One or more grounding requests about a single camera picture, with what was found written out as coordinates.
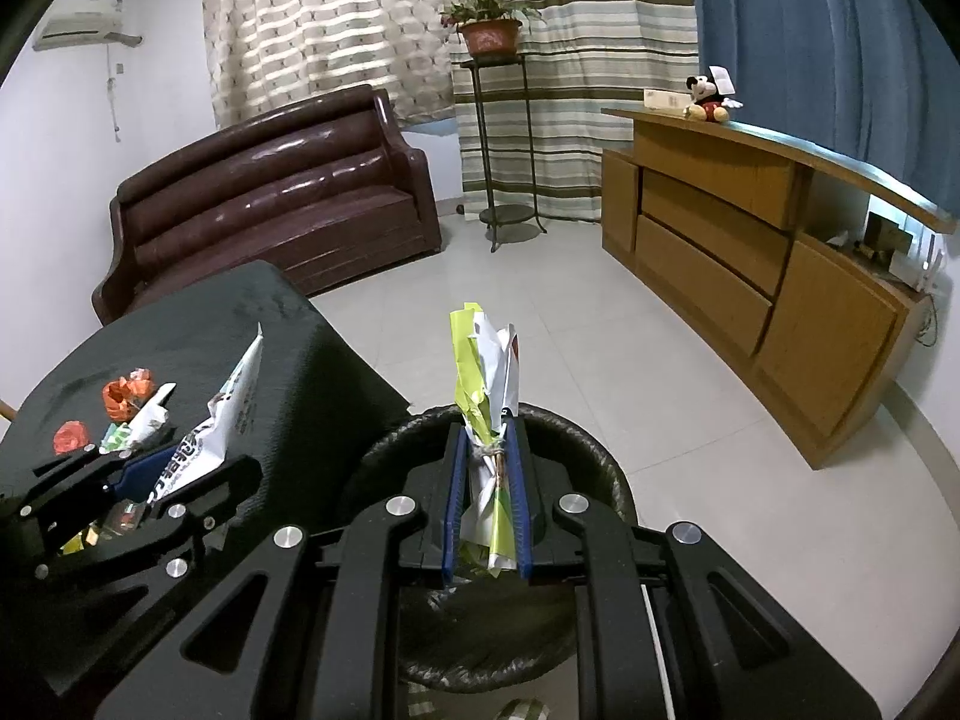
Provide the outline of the large red plastic bag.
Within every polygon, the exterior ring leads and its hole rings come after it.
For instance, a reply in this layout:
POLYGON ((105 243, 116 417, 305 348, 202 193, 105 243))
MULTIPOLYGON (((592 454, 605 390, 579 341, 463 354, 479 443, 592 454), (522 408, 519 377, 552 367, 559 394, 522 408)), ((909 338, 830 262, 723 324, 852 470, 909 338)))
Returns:
POLYGON ((55 455, 65 455, 84 449, 90 442, 91 439, 86 426, 81 421, 72 419, 64 422, 55 431, 52 438, 52 449, 55 455))

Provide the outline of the blue curtain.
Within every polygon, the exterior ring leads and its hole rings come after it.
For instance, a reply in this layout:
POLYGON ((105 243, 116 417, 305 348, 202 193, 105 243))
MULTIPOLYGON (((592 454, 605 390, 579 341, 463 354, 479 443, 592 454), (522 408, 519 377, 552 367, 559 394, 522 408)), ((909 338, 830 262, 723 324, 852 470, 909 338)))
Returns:
POLYGON ((958 60, 919 0, 695 0, 700 59, 747 124, 880 167, 958 210, 958 60))

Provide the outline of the yellow white paper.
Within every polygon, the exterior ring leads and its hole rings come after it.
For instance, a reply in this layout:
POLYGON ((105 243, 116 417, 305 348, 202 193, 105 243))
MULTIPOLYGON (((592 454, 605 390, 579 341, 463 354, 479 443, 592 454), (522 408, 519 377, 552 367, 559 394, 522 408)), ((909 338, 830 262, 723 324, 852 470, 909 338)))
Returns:
POLYGON ((469 561, 498 577, 517 569, 506 433, 508 418, 519 415, 519 337, 512 323, 494 327, 478 302, 453 310, 449 325, 454 401, 469 441, 460 538, 469 561))

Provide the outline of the white blue printed wrapper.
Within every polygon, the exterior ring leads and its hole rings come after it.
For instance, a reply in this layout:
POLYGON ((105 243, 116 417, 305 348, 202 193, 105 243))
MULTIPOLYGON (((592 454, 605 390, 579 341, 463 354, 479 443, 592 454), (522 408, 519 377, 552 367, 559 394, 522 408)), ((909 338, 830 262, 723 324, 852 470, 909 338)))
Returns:
POLYGON ((208 416, 181 439, 149 491, 146 504, 158 504, 223 465, 229 447, 251 421, 262 353, 263 330, 257 325, 256 336, 244 355, 206 404, 208 416))

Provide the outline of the wooden sideboard cabinet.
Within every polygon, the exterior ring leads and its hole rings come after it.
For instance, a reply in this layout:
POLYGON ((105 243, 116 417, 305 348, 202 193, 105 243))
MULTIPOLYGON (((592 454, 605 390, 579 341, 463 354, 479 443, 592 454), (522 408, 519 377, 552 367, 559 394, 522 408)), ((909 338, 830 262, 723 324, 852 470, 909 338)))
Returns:
POLYGON ((602 245, 747 385, 814 468, 864 422, 932 302, 878 260, 873 199, 955 218, 878 167, 747 124, 625 112, 602 156, 602 245))

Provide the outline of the potted green plant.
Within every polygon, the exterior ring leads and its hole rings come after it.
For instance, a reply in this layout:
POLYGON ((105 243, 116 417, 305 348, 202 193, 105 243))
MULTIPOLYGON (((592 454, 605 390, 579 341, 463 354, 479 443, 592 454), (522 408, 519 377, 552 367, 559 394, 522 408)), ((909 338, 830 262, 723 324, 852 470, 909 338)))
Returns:
POLYGON ((441 25, 459 32, 475 62, 514 59, 521 26, 543 19, 524 0, 455 0, 441 11, 441 25))

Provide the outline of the dark green yellow tube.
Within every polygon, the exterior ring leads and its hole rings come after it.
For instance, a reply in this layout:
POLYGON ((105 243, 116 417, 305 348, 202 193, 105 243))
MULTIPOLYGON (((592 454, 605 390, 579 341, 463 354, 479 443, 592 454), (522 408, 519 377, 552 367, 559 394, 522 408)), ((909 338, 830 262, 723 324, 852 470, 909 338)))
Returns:
POLYGON ((130 499, 119 500, 101 523, 90 523, 60 548, 62 556, 94 548, 99 541, 121 538, 137 530, 146 505, 130 499))

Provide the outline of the white air conditioner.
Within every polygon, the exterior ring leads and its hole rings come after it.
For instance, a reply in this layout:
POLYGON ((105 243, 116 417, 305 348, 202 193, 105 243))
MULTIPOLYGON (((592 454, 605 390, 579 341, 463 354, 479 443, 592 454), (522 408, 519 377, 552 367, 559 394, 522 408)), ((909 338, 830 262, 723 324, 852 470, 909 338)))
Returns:
POLYGON ((143 37, 125 27, 124 11, 124 0, 55 0, 32 38, 32 50, 101 44, 139 47, 143 37))

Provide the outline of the mickey mouse plush toy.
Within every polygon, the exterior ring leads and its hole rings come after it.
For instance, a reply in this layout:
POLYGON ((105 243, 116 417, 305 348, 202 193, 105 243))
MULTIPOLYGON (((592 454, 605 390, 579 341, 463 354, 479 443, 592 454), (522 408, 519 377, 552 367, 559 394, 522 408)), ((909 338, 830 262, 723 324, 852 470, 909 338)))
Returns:
POLYGON ((690 121, 726 124, 732 110, 742 107, 729 70, 720 65, 710 65, 703 75, 688 76, 686 91, 690 103, 686 105, 685 117, 690 121))

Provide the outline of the dark brown leather sofa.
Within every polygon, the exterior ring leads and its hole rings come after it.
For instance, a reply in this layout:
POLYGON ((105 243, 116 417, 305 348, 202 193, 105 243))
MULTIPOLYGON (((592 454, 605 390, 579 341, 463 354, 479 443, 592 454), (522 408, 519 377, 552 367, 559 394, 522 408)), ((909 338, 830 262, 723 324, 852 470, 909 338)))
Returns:
POLYGON ((91 294, 103 323, 256 260, 315 296, 441 249, 427 156, 370 85, 164 156, 117 187, 109 216, 114 252, 91 294))

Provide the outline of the checkered slipper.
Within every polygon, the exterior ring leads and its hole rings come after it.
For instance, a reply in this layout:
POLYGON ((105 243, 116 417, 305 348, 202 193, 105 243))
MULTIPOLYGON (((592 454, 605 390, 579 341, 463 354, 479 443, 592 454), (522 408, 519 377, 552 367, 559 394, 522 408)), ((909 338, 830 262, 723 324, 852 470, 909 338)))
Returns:
POLYGON ((511 699, 501 707, 494 720, 548 720, 550 707, 539 699, 511 699))

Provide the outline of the green white tissue packet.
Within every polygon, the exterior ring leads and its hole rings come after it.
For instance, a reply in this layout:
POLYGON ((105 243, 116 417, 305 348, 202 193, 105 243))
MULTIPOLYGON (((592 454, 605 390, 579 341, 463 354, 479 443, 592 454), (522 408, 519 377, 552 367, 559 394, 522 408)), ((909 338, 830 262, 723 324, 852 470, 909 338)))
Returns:
POLYGON ((166 405, 174 390, 174 382, 163 383, 130 421, 110 426, 99 442, 99 452, 133 452, 155 444, 169 426, 166 405))

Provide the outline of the black metal plant stand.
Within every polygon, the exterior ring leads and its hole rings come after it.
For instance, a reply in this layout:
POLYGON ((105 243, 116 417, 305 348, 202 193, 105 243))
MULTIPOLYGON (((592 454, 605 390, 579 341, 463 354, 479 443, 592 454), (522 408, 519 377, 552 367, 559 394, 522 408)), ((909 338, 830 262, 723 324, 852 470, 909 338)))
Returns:
POLYGON ((472 82, 490 252, 505 242, 505 227, 529 226, 545 234, 535 153, 534 115, 526 56, 482 55, 462 62, 472 82))

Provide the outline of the small orange plastic bag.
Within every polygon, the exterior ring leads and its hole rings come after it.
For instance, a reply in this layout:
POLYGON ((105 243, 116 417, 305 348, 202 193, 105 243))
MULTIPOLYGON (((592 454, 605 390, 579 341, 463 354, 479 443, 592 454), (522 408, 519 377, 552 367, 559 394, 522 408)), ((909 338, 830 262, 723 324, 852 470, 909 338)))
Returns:
POLYGON ((133 369, 127 376, 110 380, 101 388, 104 409, 110 421, 129 422, 156 392, 156 382, 149 369, 133 369))

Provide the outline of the beige patterned curtain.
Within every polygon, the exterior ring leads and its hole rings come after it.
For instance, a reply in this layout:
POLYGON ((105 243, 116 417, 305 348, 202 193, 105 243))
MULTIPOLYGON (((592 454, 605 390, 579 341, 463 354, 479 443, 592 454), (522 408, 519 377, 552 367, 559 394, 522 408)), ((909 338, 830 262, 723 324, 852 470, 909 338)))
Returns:
POLYGON ((405 125, 454 109, 443 0, 202 0, 220 128, 356 85, 405 125))

